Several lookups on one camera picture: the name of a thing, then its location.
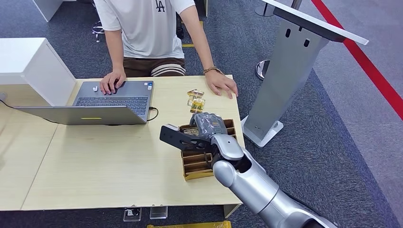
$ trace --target silver robotic arm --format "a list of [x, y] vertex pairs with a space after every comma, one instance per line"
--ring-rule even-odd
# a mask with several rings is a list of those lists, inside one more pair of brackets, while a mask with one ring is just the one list
[[205, 139], [181, 133], [178, 127], [168, 124], [161, 128], [160, 140], [182, 151], [211, 152], [216, 179], [258, 214], [269, 228], [337, 228], [281, 191], [232, 136], [215, 134]]
[[[217, 180], [229, 188], [254, 214], [270, 228], [336, 228], [327, 219], [314, 215], [279, 189], [266, 171], [225, 134], [214, 135], [211, 144], [219, 149], [220, 159], [212, 168]], [[247, 163], [237, 170], [234, 164]]]

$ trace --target striped shorts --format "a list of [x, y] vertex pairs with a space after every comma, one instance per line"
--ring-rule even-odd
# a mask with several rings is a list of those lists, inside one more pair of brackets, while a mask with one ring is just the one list
[[186, 73], [183, 58], [129, 58], [124, 57], [126, 77], [183, 76]]

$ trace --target person's arm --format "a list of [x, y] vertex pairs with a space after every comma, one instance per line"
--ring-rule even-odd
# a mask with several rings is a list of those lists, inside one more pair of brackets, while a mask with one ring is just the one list
[[[196, 7], [190, 6], [183, 10], [179, 14], [185, 23], [194, 47], [199, 54], [201, 64], [204, 70], [214, 66], [213, 59], [211, 57], [211, 51], [209, 43], [204, 33], [203, 27], [199, 22], [199, 15], [197, 14]], [[225, 75], [217, 72], [216, 70], [210, 70], [206, 73], [206, 82], [209, 88], [217, 95], [221, 95], [219, 88], [227, 92], [228, 97], [232, 98], [233, 91], [238, 96], [237, 85], [234, 80], [227, 78]]]
[[105, 37], [109, 55], [112, 60], [112, 69], [123, 69], [123, 41], [121, 30], [105, 31]]
[[100, 90], [104, 94], [115, 93], [126, 80], [125, 70], [123, 69], [123, 42], [121, 30], [105, 31], [106, 44], [112, 61], [112, 72], [107, 74], [99, 84]]
[[126, 80], [126, 74], [123, 69], [122, 30], [117, 16], [105, 0], [94, 0], [94, 3], [101, 19], [102, 27], [105, 30], [106, 44], [112, 60], [112, 72], [101, 80], [99, 89], [104, 94], [111, 94], [116, 92], [114, 86], [116, 80], [118, 80], [116, 88], [119, 88]]

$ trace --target person's hand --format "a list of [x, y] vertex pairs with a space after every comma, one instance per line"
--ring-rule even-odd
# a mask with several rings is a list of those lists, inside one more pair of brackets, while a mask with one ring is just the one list
[[234, 80], [227, 78], [225, 75], [220, 74], [215, 70], [211, 70], [206, 73], [206, 82], [209, 88], [218, 96], [221, 96], [219, 89], [227, 92], [228, 97], [232, 99], [232, 92], [238, 96], [237, 84]]
[[117, 69], [113, 70], [111, 73], [107, 74], [101, 82], [99, 82], [99, 89], [102, 91], [104, 95], [111, 93], [116, 93], [115, 90], [115, 81], [116, 82], [116, 89], [118, 89], [123, 82], [126, 80], [126, 74], [124, 69]]

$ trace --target red line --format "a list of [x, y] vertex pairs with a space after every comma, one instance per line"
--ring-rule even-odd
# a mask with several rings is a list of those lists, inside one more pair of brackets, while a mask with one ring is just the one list
[[[330, 12], [322, 0], [312, 0], [312, 3], [316, 6], [325, 20], [339, 28], [343, 29], [340, 22], [336, 17]], [[361, 68], [365, 71], [371, 81], [375, 84], [376, 88], [381, 92], [385, 99], [389, 102], [392, 108], [403, 120], [403, 99], [399, 94], [393, 89], [385, 77], [379, 72], [371, 60], [365, 55], [361, 48], [352, 40], [345, 39], [343, 42], [351, 55], [355, 58]]]

